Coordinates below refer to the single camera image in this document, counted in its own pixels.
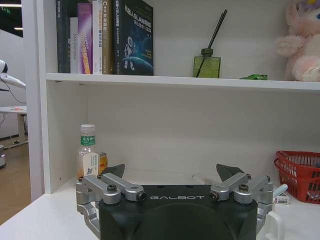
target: red plastic basket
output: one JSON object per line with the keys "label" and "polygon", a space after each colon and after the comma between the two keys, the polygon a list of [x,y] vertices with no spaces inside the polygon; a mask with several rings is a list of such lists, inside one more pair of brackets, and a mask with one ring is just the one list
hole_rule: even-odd
{"label": "red plastic basket", "polygon": [[320,153],[306,151],[277,151],[275,166],[280,184],[296,199],[320,204]]}

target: shelf board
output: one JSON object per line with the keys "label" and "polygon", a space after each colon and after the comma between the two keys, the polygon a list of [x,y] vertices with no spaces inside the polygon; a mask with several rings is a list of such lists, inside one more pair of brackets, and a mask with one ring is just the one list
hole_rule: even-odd
{"label": "shelf board", "polygon": [[61,81],[87,85],[125,84],[192,88],[260,89],[271,91],[320,92],[320,82],[244,80],[227,78],[195,78],[175,76],[93,75],[47,73],[47,81]]}

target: ceiling light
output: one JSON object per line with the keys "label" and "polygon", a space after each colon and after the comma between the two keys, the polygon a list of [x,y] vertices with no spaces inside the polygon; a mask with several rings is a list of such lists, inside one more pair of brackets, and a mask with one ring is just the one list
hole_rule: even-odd
{"label": "ceiling light", "polygon": [[0,3],[0,7],[4,7],[4,8],[21,8],[22,4]]}

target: white table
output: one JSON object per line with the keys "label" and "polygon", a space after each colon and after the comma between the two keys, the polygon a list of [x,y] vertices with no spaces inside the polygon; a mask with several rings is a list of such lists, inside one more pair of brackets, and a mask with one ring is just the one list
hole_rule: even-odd
{"label": "white table", "polygon": [[[191,174],[125,171],[123,178],[136,184],[198,184]],[[292,199],[290,205],[276,205],[285,223],[285,240],[318,240],[320,205]],[[97,240],[76,209],[75,180],[55,193],[41,196],[0,226],[5,240]]]}
{"label": "white table", "polygon": [[12,145],[10,147],[14,147],[14,146],[17,146],[17,145],[21,145],[21,144],[27,143],[28,141],[26,141],[25,127],[24,127],[24,116],[27,115],[27,106],[4,106],[4,107],[0,107],[0,114],[17,114],[19,144],[15,144],[15,145]]}

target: bottle cap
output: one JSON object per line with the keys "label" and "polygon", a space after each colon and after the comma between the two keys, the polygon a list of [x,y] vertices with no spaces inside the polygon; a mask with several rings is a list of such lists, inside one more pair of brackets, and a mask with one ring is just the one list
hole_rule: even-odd
{"label": "bottle cap", "polygon": [[96,131],[96,125],[82,124],[80,130],[82,133],[90,134]]}
{"label": "bottle cap", "polygon": [[210,55],[210,56],[212,56],[212,54],[214,54],[214,50],[212,48],[203,48],[201,50],[201,54],[202,55]]}

